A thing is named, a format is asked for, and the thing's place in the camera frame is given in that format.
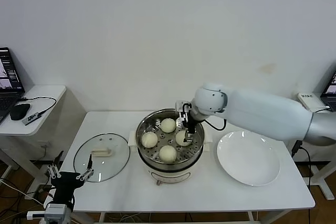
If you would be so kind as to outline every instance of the laptop screen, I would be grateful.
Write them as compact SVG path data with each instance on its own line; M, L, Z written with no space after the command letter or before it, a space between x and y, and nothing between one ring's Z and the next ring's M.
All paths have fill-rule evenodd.
M336 95L336 73L334 73L333 77L329 81L327 87L322 93L323 96L334 96Z
M0 92L24 91L8 48L0 48Z

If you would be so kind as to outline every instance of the white plate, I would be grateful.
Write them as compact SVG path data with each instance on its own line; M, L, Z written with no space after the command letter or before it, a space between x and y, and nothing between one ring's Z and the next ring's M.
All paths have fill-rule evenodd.
M217 146L217 155L224 170L247 185L267 185L280 173L276 152L263 136L250 131L231 132L223 136Z

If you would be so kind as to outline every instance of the steamed bun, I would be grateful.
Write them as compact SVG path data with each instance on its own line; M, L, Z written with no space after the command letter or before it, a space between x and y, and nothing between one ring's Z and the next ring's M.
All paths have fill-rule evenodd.
M161 130L165 133L171 133L176 129L176 122L174 119L166 118L161 122Z
M180 131L175 136L176 143L182 147L185 147L191 144L191 142L184 142L184 136L185 136L185 131Z
M159 158L164 163L174 163L177 158L177 151L170 145L165 145L159 151Z
M154 132L146 132L141 137L141 144L146 148L153 148L157 144L158 136Z

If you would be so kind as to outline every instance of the glass lid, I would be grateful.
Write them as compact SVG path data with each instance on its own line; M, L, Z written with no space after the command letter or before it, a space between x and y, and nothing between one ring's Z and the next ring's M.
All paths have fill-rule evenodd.
M88 181L102 182L121 172L130 157L130 148L120 135L106 133L94 136L78 149L73 159L76 172L82 174L86 171L90 154L94 173Z

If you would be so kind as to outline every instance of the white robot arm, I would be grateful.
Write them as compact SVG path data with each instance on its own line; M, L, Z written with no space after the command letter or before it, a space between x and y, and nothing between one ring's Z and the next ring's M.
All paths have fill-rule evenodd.
M176 104L185 117L187 141L197 123L214 115L280 141L302 140L319 146L336 143L336 113L313 114L299 102L276 95L206 83L187 107Z

